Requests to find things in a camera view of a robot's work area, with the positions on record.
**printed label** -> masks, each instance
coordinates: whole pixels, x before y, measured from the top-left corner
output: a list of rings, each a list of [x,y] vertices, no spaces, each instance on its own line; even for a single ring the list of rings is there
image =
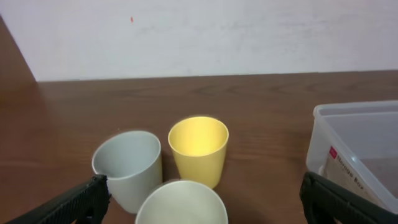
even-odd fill
[[[348,164],[344,157],[338,154],[338,151],[330,147],[328,158],[326,159],[323,176],[328,180],[344,187],[352,193],[359,195],[378,206],[381,202],[364,184],[358,173]]]

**wooden table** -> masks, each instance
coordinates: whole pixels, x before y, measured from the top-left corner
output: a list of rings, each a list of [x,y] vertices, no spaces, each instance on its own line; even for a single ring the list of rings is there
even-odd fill
[[[230,223],[306,223],[299,188],[316,105],[398,98],[398,72],[39,83],[0,103],[0,222],[89,179],[108,136],[146,129],[162,143],[164,179],[178,178],[167,133],[210,114],[229,128],[216,191]],[[104,223],[133,223],[111,201]]]

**plastic storage box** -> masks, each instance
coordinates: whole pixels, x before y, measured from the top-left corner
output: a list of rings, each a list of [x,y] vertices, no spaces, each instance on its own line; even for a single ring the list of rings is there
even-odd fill
[[[398,101],[319,105],[307,167],[398,213]]]

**white cup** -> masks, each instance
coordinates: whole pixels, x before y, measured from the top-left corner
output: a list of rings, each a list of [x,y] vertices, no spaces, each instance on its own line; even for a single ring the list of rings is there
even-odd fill
[[[128,131],[104,142],[91,162],[95,174],[108,177],[112,197],[129,213],[162,184],[160,141],[147,131]]]
[[[209,187],[179,180],[159,187],[142,204],[136,224],[227,224],[223,201]]]

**plastic cup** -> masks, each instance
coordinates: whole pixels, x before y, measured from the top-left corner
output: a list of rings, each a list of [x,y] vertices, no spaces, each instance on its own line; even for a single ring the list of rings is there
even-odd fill
[[[142,204],[136,224],[227,224],[223,201],[209,187],[190,180],[165,184]]]
[[[147,131],[128,131],[104,142],[94,153],[95,174],[108,177],[112,197],[129,213],[162,184],[160,141]]]
[[[174,125],[169,144],[181,178],[216,187],[223,171],[228,136],[225,124],[208,116],[194,116]]]

